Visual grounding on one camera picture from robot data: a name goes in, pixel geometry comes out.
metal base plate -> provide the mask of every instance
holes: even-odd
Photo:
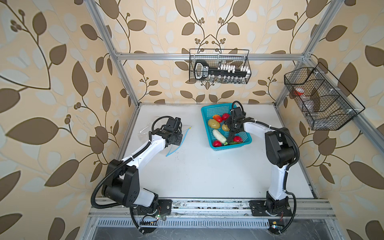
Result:
[[[170,199],[159,199],[158,206],[160,207],[160,215],[169,215],[172,209],[172,200]],[[147,215],[141,211],[141,206],[136,208],[137,215]]]
[[[265,206],[264,206],[265,200],[251,200],[249,201],[249,206],[251,208],[252,216],[254,217],[268,217],[270,216],[265,212]],[[289,203],[281,209],[283,212],[283,217],[290,217],[292,216],[291,207],[289,206]]]

plastic fruit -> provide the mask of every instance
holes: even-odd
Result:
[[[214,146],[214,147],[221,147],[222,144],[221,144],[221,142],[220,142],[219,140],[215,140],[215,141],[213,142],[212,146]]]
[[[221,129],[223,129],[223,131],[229,132],[229,128],[226,124],[223,124],[223,126],[221,126]]]
[[[218,123],[218,121],[216,121],[215,119],[209,119],[208,120],[208,126],[210,126],[211,128],[214,128],[214,129],[218,129],[218,128],[220,128],[220,123]]]
[[[234,142],[243,142],[243,139],[242,139],[241,137],[239,137],[239,136],[235,136],[235,137],[233,138],[233,141],[234,141]]]
[[[215,119],[217,122],[223,121],[223,119],[220,117],[220,115],[214,115],[212,118]]]
[[[228,113],[224,113],[223,116],[221,116],[221,119],[223,119],[223,121],[227,120],[231,115],[229,115]]]

wall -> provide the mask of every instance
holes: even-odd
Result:
[[[313,53],[362,101],[367,108],[362,114],[382,133],[383,13],[383,1],[345,1]],[[345,235],[351,240],[384,239],[383,156],[353,122],[338,131],[310,131],[290,97],[280,112],[300,143],[316,190],[331,202]]]
[[[0,14],[0,239],[75,239],[133,106],[82,1]]]

hanging wire basket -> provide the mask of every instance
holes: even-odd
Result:
[[[337,86],[325,74],[333,77]],[[284,75],[284,84],[311,130],[339,130],[365,107],[322,63]]]

white tabletop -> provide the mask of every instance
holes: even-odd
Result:
[[[183,126],[192,128],[175,153],[166,157],[167,147],[147,164],[139,176],[140,187],[157,193],[159,197],[265,198],[272,166],[265,155],[265,141],[251,135],[252,143],[249,145],[213,151],[201,115],[203,106],[141,106],[125,156],[143,144],[138,132],[160,116],[179,117]],[[282,127],[272,105],[244,105],[244,110],[247,117]],[[298,163],[290,169],[287,190],[297,198],[313,198]]]

